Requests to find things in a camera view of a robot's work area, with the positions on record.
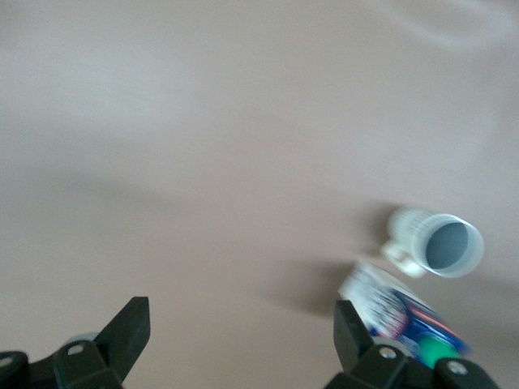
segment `mug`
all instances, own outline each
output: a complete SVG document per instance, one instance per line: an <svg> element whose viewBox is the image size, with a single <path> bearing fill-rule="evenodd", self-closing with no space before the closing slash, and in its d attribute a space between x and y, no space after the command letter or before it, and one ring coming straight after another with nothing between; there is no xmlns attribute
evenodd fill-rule
<svg viewBox="0 0 519 389"><path fill-rule="evenodd" d="M402 207L389 218L391 239L381 253L411 277L427 271L460 277L473 271L483 257L483 237L457 216L418 207Z"/></svg>

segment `green cap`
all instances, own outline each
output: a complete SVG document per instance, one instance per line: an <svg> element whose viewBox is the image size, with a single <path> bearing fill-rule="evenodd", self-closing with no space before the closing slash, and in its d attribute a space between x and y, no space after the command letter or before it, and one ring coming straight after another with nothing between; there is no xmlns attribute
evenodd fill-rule
<svg viewBox="0 0 519 389"><path fill-rule="evenodd" d="M426 335L419 342L420 359L423 364L434 369L436 361L441 358L456 358L460 353L447 341L438 336Z"/></svg>

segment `black metal bracket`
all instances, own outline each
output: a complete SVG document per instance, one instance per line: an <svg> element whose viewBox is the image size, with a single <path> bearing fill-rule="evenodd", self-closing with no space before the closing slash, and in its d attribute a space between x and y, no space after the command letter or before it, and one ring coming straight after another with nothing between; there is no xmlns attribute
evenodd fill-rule
<svg viewBox="0 0 519 389"><path fill-rule="evenodd" d="M397 348L375 344L350 301L337 301L333 339L343 373L325 389L499 389L481 367L442 358L434 369Z"/></svg>
<svg viewBox="0 0 519 389"><path fill-rule="evenodd" d="M0 389L122 389L149 336L148 298L133 297L94 341L71 342L31 364L20 351L0 353Z"/></svg>

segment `table surface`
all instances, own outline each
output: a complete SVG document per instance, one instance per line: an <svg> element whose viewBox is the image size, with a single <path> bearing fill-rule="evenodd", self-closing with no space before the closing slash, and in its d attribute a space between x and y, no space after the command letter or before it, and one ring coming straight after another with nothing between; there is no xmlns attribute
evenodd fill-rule
<svg viewBox="0 0 519 389"><path fill-rule="evenodd" d="M486 242L402 279L502 388L519 351L513 1L0 2L0 350L149 296L127 388L319 388L401 204Z"/></svg>

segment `cup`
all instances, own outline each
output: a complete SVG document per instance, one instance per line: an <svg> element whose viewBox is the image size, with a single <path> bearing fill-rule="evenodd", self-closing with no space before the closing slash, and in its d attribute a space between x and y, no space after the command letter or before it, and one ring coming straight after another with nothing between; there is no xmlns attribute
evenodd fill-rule
<svg viewBox="0 0 519 389"><path fill-rule="evenodd" d="M389 218L391 239L380 252L408 276L427 271L454 278L473 271L483 257L483 237L457 216L402 207Z"/></svg>

